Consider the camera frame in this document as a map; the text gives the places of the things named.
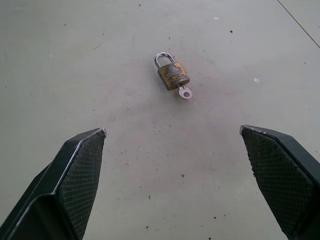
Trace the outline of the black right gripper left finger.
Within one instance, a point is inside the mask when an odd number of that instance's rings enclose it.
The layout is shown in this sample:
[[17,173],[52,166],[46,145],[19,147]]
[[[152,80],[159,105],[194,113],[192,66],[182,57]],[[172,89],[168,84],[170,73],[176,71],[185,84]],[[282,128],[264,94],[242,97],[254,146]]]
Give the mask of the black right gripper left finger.
[[0,240],[83,240],[96,198],[106,130],[68,139],[0,226]]

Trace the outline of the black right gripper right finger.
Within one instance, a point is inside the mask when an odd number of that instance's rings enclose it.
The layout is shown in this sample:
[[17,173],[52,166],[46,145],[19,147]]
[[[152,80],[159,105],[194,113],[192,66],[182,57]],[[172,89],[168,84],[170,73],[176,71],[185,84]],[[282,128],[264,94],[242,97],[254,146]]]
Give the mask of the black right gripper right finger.
[[320,162],[292,136],[242,125],[253,176],[288,240],[320,240]]

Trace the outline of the small silver key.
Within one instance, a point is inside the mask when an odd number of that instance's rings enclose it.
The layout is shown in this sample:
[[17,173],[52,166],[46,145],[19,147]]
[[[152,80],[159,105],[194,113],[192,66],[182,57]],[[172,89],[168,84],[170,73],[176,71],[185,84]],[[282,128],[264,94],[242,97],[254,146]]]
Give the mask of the small silver key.
[[185,100],[189,100],[193,96],[192,91],[185,85],[178,86],[178,94],[181,98]]

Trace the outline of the worn brass padlock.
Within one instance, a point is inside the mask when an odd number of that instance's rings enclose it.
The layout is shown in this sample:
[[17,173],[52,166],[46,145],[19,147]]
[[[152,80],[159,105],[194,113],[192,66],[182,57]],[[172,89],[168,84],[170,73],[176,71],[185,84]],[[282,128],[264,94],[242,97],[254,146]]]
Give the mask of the worn brass padlock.
[[[161,66],[159,58],[164,57],[170,60],[169,64]],[[174,58],[166,52],[160,52],[154,57],[154,63],[157,66],[157,73],[168,91],[177,89],[189,83],[190,78],[181,65],[176,62]]]

